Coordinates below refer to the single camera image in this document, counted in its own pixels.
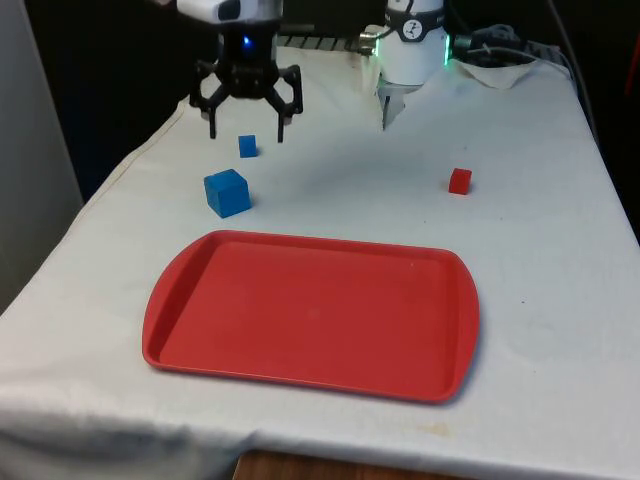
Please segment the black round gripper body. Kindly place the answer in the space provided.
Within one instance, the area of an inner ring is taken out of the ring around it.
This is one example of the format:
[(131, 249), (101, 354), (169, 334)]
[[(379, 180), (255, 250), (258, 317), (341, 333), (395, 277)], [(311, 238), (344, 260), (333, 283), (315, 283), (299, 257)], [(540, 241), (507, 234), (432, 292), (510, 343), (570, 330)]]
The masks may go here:
[(235, 98), (264, 98), (278, 79), (276, 21), (232, 23), (221, 30), (221, 84)]

